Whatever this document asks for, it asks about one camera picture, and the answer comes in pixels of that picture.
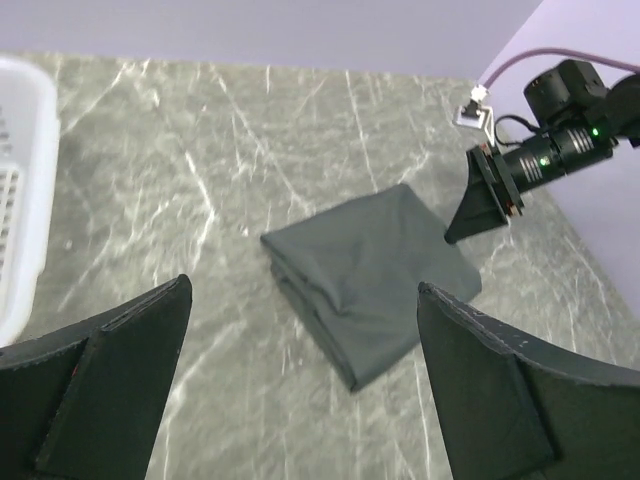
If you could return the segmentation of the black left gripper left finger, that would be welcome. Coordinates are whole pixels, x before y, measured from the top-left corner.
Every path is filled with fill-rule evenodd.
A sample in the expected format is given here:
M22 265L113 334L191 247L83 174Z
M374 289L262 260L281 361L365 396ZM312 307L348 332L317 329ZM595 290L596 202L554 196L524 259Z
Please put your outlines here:
M144 478L191 307L192 284L181 274L2 348L2 478Z

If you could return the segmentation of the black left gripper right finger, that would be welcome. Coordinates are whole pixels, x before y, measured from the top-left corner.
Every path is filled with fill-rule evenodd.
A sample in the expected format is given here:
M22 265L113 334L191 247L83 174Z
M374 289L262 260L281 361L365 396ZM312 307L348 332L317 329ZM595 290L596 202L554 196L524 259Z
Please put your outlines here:
M638 478L638 371L557 347L432 284L418 291L454 478Z

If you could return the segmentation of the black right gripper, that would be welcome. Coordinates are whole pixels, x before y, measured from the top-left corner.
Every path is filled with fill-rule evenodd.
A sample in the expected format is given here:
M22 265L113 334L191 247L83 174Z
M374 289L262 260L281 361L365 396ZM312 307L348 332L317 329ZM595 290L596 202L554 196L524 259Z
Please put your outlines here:
M575 125L537 132L520 142L498 140L492 169L482 149L468 150L467 186L445 241L453 245L503 227L522 213L524 193L611 158L617 145L594 128Z

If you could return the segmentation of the dark grey t shirt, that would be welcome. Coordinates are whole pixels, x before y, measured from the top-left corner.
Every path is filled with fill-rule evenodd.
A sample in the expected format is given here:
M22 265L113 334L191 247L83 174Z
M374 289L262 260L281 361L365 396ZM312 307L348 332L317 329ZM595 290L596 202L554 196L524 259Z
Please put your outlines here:
M418 344L420 282L463 301L481 292L479 270L444 230L400 183L261 236L278 288L349 391Z

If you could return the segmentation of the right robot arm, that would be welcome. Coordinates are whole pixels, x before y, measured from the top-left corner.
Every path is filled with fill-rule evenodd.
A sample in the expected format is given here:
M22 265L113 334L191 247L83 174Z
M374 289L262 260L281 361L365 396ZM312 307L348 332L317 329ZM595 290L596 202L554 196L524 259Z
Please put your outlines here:
M536 118L530 136L504 142L491 132L467 151L468 181L444 239L463 239L509 224L523 195L612 158L620 141L639 145L639 76L612 87L589 62L564 60L532 80L524 97Z

